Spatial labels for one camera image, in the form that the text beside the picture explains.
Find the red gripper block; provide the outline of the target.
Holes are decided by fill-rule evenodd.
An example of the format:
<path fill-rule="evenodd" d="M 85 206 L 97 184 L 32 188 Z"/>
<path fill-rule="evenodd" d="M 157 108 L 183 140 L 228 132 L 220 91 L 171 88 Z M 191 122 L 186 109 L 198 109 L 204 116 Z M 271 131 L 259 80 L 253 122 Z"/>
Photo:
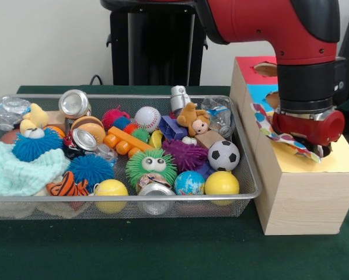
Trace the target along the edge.
<path fill-rule="evenodd" d="M 345 127 L 343 113 L 328 110 L 318 116 L 317 119 L 310 119 L 274 113 L 273 127 L 280 133 L 304 138 L 314 145 L 327 146 L 337 142 Z"/>

